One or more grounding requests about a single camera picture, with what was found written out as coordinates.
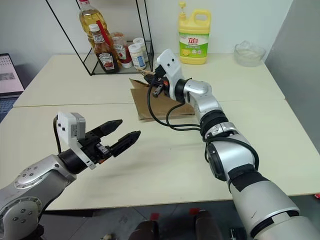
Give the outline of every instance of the cardboard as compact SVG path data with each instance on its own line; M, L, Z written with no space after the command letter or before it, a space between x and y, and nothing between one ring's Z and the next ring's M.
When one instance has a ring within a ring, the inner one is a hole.
M134 87L131 89L131 94L135 103L136 110L138 112L139 120L153 119L149 113L147 105L147 93L149 85L134 79L130 79L130 81L132 86ZM179 104L179 102L165 96L163 92L158 97L153 97L151 95L150 103L154 115L159 119L165 119L169 109ZM193 107L191 107L189 104L185 104L175 109L170 114L170 118L183 115L195 115Z

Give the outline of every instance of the gray floor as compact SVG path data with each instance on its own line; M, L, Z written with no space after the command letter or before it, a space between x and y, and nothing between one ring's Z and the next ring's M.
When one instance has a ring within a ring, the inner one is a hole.
M314 196L291 198L320 231L320 200ZM45 227L46 240L99 240L114 234L118 240L127 240L136 226L151 215L159 213L160 240L195 240L194 215L190 209L206 209L214 216L224 239L230 228L243 227L232 201L193 202L156 206L101 209L93 217L44 214L40 223Z

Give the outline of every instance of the metal rack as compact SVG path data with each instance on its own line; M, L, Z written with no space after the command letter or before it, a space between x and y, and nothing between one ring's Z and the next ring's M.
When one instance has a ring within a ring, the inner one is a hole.
M93 49L90 48L89 52L87 53L86 57L84 58L84 60L81 58L79 52L77 51L77 49L75 48L73 42L71 41L70 37L68 36L66 30L64 29L61 21L59 20L58 16L56 15L54 9L52 8L51 4L49 3L49 0L45 0L45 2L47 3L48 7L50 8L54 18L56 19L56 21L58 22L60 28L62 29L64 35L66 36L66 38L68 39L69 43L71 44L73 50L75 51L76 55L78 56L78 58L80 59L80 61L82 62L84 68L86 69L86 71L89 73L90 76L92 75L102 75L102 74L106 74L104 72L104 70L101 68L100 64L98 64L98 58L96 56L96 54L94 53ZM75 0L78 8L80 9L80 5L78 3L77 0ZM149 61L146 64L146 70L148 71L152 71L153 70L153 64L154 64L154 47L153 47L153 42L152 42L152 37L151 37L151 31L150 31L150 24L149 24L149 17L148 17L148 11L147 11L147 4L146 4L146 0L143 0L144 2L144 9L145 9L145 13L146 13L146 21L147 21L147 30L150 36L150 40L145 40L144 44L145 44L145 48L147 49L148 52L148 59ZM140 27L141 27L141 31L142 31L142 36L143 39L146 39L145 37L145 32L144 32L144 28L143 28L143 22L142 22L142 18L141 18L141 11L139 9L139 4L138 4L138 0L135 0L135 4L136 4L136 9L137 9L137 14L139 17L139 22L140 22ZM138 71L134 68L124 68L121 67L119 72L117 73L113 73L113 74L132 74L132 73L138 73Z

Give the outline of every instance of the table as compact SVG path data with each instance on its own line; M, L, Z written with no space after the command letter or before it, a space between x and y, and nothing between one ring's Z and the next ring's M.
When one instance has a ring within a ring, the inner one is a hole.
M285 100L225 101L221 106L258 152L259 171L266 178L288 195L320 192L320 156ZM102 140L105 145L131 131L141 130L141 136L117 158L79 174L49 210L231 199L227 184L215 179L204 159L198 132L138 121L131 103L14 107L0 124L0 188L25 167L57 153L52 120L58 111L83 115L87 131L123 119L118 130ZM172 123L195 120L190 116Z
M220 102L285 99L264 64L257 67L240 66L233 54L209 54L206 64L182 64L182 71L186 78L192 77L211 84ZM89 76L76 55L55 55L14 107L133 103L129 78L142 79L142 76Z

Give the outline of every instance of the yellow oil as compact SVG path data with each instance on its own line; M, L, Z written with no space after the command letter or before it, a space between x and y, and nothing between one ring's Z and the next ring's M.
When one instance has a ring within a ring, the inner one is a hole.
M89 10L81 11L79 13L79 18L80 18L80 22L81 22L83 30L88 35L88 41L90 42L92 49L95 48L95 41L94 41L92 34L90 32L89 25L96 24L98 20L100 20L100 22L105 30L105 33L108 35L108 38L111 42L111 46L113 46L112 38L110 37L110 34L107 30L107 24L104 20L104 17L97 9L89 9Z

